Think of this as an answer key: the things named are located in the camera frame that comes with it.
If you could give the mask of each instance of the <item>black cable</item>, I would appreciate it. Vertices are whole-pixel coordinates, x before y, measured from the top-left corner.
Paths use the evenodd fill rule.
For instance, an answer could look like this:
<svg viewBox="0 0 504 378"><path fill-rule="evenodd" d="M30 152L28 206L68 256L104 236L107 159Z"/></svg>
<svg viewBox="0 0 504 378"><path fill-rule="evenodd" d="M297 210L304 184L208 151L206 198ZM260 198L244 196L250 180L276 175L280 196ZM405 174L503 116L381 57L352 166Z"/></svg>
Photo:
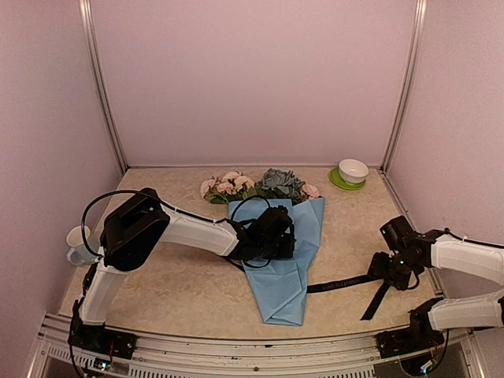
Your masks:
<svg viewBox="0 0 504 378"><path fill-rule="evenodd" d="M79 307L82 304L82 301L83 301L83 298L79 302ZM76 371L77 376L79 376L79 378L86 378L86 376L84 374L82 374L82 372L80 371L80 368L77 367L76 359L73 356L73 348L72 348L73 329L72 329L72 326L73 326L74 321L76 319L76 313L78 313L78 312L74 312L74 314L72 315L72 320L70 321L70 331L69 331L70 359L72 360L72 366L73 366L73 369Z"/></svg>
<svg viewBox="0 0 504 378"><path fill-rule="evenodd" d="M457 239L457 240L460 240L461 242L467 242L467 243L472 243L472 244L478 244L480 246L489 246L490 248L499 248L500 250L504 250L504 246L503 245L500 245L500 244L492 244L492 243L486 243L486 242L481 242L479 240L471 240L471 239L465 239L465 238L461 238L460 236L457 236L455 234L453 234L449 228L445 228L444 229L445 233L447 233L449 236Z"/></svg>
<svg viewBox="0 0 504 378"><path fill-rule="evenodd" d="M77 367L76 359L73 357L72 343L70 341L69 341L69 349L70 349L70 359L72 360L73 369L76 371L77 376L79 376L79 378L85 378L85 376L83 374L81 374L79 368Z"/></svg>
<svg viewBox="0 0 504 378"><path fill-rule="evenodd" d="M443 362L443 359L444 359L444 356L447 354L447 349L448 349L448 339L450 338L450 330L447 329L447 337L445 338L445 342L444 342L444 348L443 348L443 352L441 353L441 357L439 358L439 360L435 363L435 365L432 367L432 369L428 370L427 372L421 372L420 374L409 374L403 367L402 367L402 363L401 363L401 360L399 359L399 366L401 366L401 370L407 375L407 376L411 376L413 378L420 378L420 377L426 377L428 376L428 374L430 374L431 372L434 372L438 367L441 366L441 362Z"/></svg>
<svg viewBox="0 0 504 378"><path fill-rule="evenodd" d="M430 374L431 372L433 372L434 370L436 370L440 365L441 365L441 362L443 362L443 359L444 359L444 356L447 354L447 350L448 350L448 339L450 338L450 330L447 329L447 337L446 337L446 340L444 342L444 349L443 349L443 353L441 354L441 357L439 358L439 360L436 362L436 364L434 365L434 367L432 369L430 369L427 374Z"/></svg>
<svg viewBox="0 0 504 378"><path fill-rule="evenodd" d="M263 197L262 195L251 195L250 197L248 198L245 198L243 201L241 201L236 207L235 209L233 210L233 214L231 214L231 220L233 221L235 219L235 215L236 215L236 212L238 211L238 209L240 207L242 207L242 205L247 202L247 201L250 201L251 199L254 199L254 198L260 198L260 199L264 199L266 201L266 203L268 204L268 207L271 207L271 205L269 204L269 201Z"/></svg>
<svg viewBox="0 0 504 378"><path fill-rule="evenodd" d="M91 253L93 256L96 256L97 258L100 258L101 255L100 254L97 254L95 253L91 247L89 246L89 244L87 243L87 238L86 238L86 229L85 229L85 225L86 225L86 216L87 216L87 213L89 213L89 210L99 201L103 200L104 198L108 198L108 197L112 197L113 195L142 195L144 197L147 197L147 198L150 198L150 199L153 199L154 201L162 204L163 206L166 206L168 207L170 210L176 212L176 213L181 213L183 215L187 215L189 217L193 217L195 219L198 219L200 221L204 221L204 222L209 222L209 223L222 223L224 221L226 221L226 218L223 218L223 219L220 219L220 220L213 220L213 219L209 219L209 218L205 218L205 217L200 217L199 215L196 215L196 214L192 214L192 213L189 213L187 211L184 211L184 210L181 210L181 209L177 209L175 207L173 207L172 205L170 205L169 203L163 201L162 199L158 198L158 197L155 197L153 195L149 195L147 193L144 193L142 191L134 191L132 189L123 189L123 190L119 190L119 191L110 191L108 193L105 193L103 195L100 195L99 197L95 198L93 201L89 202L89 204L86 206L86 209L84 210L83 214L82 214L82 219L80 221L80 232L82 234L82 239L83 239L83 243L84 243L84 246L86 247L86 249L89 251L89 253Z"/></svg>

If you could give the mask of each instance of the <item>pink wall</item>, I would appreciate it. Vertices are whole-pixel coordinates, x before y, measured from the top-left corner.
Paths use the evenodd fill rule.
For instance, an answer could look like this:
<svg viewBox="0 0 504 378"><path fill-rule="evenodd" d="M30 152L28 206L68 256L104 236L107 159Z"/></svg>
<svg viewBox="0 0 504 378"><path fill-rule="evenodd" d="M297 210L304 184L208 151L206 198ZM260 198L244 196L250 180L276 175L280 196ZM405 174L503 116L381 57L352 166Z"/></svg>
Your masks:
<svg viewBox="0 0 504 378"><path fill-rule="evenodd" d="M130 165L378 165L415 1L97 0Z"/></svg>
<svg viewBox="0 0 504 378"><path fill-rule="evenodd" d="M420 230L504 243L504 2L429 2L421 57L390 176ZM441 272L452 297L497 285ZM502 376L504 332L479 335Z"/></svg>
<svg viewBox="0 0 504 378"><path fill-rule="evenodd" d="M72 275L66 232L119 173L78 2L1 2L0 46L0 366L14 378Z"/></svg>

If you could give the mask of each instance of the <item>white cup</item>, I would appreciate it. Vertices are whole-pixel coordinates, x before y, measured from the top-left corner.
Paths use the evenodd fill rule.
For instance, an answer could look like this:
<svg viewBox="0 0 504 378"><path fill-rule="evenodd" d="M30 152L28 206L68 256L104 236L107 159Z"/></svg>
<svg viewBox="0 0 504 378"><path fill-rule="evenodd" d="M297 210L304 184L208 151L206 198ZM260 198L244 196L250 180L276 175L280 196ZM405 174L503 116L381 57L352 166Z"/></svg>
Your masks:
<svg viewBox="0 0 504 378"><path fill-rule="evenodd" d="M95 253L98 253L100 242L94 235L91 234L91 230L88 226L84 226L84 232L86 235L87 244L89 244L89 247ZM70 249L66 254L66 259L72 264L92 264L93 261L95 261L96 256L90 254L89 250L87 250L86 246L84 246L80 226L74 227L71 232L69 232L69 234L66 236L66 242L70 246Z"/></svg>

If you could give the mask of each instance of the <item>beige tabletop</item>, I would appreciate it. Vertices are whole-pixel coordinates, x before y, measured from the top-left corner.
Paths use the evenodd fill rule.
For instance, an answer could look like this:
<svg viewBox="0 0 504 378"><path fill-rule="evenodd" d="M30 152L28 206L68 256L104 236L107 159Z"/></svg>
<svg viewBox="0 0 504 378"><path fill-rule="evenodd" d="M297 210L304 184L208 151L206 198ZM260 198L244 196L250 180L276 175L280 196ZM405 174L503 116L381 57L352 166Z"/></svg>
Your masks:
<svg viewBox="0 0 504 378"><path fill-rule="evenodd" d="M266 167L237 168L259 180ZM328 178L328 168L292 168L325 197L321 248L308 271L309 284L365 274L372 255L387 251L380 227L398 211L377 171L359 191L345 191ZM227 206L201 199L199 186L229 168L130 169L120 189L152 187L166 202L206 217L227 216ZM114 197L104 216L128 196ZM101 231L102 223L97 227ZM87 268L70 283L60 313L71 315ZM166 335L214 339L297 339L377 331L408 324L408 311L432 298L425 274L413 291L390 289L371 321L360 321L381 282L310 294L302 327L263 324L245 275L224 259L194 248L159 243L140 269L123 282L107 324Z"/></svg>

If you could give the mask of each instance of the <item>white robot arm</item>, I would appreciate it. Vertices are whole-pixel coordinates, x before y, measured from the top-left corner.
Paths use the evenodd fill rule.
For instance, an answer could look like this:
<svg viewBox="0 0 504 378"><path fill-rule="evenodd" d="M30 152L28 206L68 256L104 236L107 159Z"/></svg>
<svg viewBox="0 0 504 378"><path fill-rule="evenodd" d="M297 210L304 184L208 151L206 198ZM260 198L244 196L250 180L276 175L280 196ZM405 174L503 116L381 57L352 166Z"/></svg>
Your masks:
<svg viewBox="0 0 504 378"><path fill-rule="evenodd" d="M481 246L450 235L432 245L432 266L479 276L504 286L504 250ZM504 289L487 295L444 299L428 312L432 329L504 327Z"/></svg>
<svg viewBox="0 0 504 378"><path fill-rule="evenodd" d="M453 269L504 286L502 246L459 238L448 229L420 234L405 217L391 220L380 230L394 254L375 254L372 267L399 290L407 290L411 273L418 276L424 268ZM451 328L503 327L504 288L468 298L431 299L411 311L409 320L406 329L377 335L382 357L441 344L442 331Z"/></svg>
<svg viewBox="0 0 504 378"><path fill-rule="evenodd" d="M269 207L249 223L245 228L229 219L204 218L163 202L154 189L142 189L105 219L99 251L103 258L85 279L80 321L89 326L105 323L124 278L142 266L158 242L193 246L237 260L292 257L294 225L287 209Z"/></svg>

